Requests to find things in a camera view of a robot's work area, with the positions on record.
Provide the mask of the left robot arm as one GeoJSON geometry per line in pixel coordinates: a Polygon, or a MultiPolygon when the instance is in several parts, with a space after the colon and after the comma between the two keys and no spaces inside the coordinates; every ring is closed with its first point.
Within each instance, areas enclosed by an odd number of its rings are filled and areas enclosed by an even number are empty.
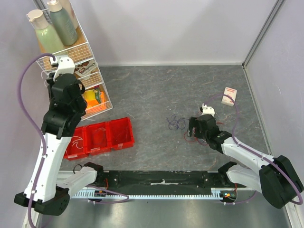
{"type": "Polygon", "coordinates": [[[99,187],[104,182],[104,169],[92,162],[64,181],[57,182],[64,153],[71,142],[76,126],[85,115],[85,87],[71,74],[47,79],[49,110],[38,132],[42,135],[38,160],[26,189],[15,195],[14,203],[33,208],[43,215],[59,216],[67,208],[70,198],[82,188],[99,187]]]}

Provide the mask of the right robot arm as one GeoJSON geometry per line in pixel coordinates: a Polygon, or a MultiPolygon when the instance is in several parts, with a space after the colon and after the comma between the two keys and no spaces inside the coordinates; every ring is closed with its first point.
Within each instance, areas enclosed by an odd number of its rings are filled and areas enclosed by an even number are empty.
{"type": "Polygon", "coordinates": [[[242,167],[230,162],[221,167],[223,172],[217,176],[221,186],[237,183],[249,187],[277,209],[289,202],[303,203],[304,186],[287,157],[273,157],[242,144],[233,134],[220,130],[210,114],[191,117],[188,132],[189,136],[205,140],[210,148],[244,164],[242,167]]]}

